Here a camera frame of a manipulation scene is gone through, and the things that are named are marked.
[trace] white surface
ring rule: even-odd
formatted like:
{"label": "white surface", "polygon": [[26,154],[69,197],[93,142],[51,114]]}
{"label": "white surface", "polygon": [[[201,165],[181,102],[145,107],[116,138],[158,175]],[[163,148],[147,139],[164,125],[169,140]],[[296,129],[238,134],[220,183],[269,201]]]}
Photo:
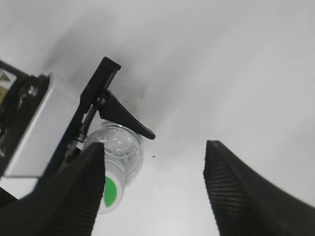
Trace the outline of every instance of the white surface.
{"label": "white surface", "polygon": [[12,156],[5,177],[40,177],[46,170],[79,106],[78,97],[62,79],[58,74],[50,77],[45,97]]}
{"label": "white surface", "polygon": [[312,0],[0,0],[0,56],[78,91],[102,56],[122,65],[111,89],[157,139],[94,236],[215,236],[208,139],[315,205],[314,22]]}

